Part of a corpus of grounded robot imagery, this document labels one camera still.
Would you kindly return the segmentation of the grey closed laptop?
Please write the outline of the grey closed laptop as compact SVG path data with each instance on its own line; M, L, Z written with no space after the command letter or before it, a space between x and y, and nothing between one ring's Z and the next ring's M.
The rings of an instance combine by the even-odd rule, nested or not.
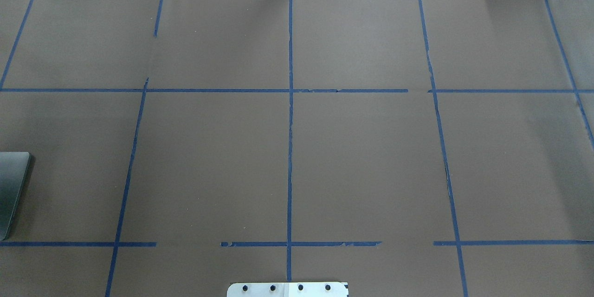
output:
M26 184L32 156L29 152L0 153L0 239L9 237Z

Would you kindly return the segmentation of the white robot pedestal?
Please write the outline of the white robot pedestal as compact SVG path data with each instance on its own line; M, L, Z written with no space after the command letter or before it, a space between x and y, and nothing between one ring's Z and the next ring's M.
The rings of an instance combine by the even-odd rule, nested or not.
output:
M227 289L227 297L348 297L343 282L268 282L236 283Z

